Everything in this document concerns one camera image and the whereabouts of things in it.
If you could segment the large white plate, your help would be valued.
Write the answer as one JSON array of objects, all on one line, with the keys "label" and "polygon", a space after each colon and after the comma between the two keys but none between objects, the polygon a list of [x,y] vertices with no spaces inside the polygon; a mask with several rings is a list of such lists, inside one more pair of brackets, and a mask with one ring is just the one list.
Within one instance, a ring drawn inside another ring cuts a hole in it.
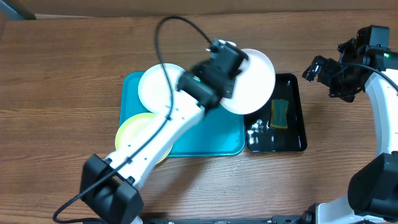
[{"label": "large white plate", "polygon": [[275,87],[275,69],[262,52],[243,49],[248,55],[236,77],[231,98],[222,98],[220,104],[234,114],[250,114],[262,108],[271,98]]}]

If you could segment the green yellow sponge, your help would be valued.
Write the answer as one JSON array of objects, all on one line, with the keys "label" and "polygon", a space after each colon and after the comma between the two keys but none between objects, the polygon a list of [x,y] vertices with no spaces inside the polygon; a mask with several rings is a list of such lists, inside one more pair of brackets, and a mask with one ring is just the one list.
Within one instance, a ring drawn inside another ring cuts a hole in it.
[{"label": "green yellow sponge", "polygon": [[287,129],[287,110],[289,102],[283,99],[271,101],[271,127],[276,129]]}]

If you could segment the white plate with stain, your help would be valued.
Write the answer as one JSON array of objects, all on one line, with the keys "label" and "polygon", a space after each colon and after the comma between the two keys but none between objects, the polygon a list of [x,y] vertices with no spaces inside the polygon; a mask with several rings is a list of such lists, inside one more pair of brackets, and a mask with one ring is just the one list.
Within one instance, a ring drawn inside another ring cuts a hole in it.
[{"label": "white plate with stain", "polygon": [[[178,79],[185,71],[182,67],[165,63],[167,75],[172,86],[174,102],[182,99],[181,93],[175,90]],[[144,107],[152,113],[158,113],[170,106],[170,90],[161,64],[154,65],[144,72],[138,85],[138,95]]]}]

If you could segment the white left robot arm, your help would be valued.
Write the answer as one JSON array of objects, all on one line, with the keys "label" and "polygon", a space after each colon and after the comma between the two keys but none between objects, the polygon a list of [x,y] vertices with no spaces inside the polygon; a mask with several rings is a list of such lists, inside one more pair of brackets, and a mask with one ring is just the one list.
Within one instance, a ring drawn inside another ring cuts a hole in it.
[{"label": "white left robot arm", "polygon": [[139,221],[144,202],[139,194],[165,152],[206,113],[231,98],[242,64],[241,49],[216,40],[210,58],[178,76],[172,99],[138,134],[105,159],[93,154],[84,164],[80,198],[103,223]]}]

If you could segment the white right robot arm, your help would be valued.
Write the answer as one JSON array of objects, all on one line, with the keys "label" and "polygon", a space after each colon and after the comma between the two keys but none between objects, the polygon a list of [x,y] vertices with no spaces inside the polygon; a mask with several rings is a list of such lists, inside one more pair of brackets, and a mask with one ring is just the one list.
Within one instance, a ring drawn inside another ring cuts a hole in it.
[{"label": "white right robot arm", "polygon": [[302,223],[397,222],[397,53],[370,50],[343,54],[341,61],[316,56],[304,71],[330,89],[330,96],[350,101],[364,91],[371,102],[376,156],[354,176],[347,194],[311,206]]}]

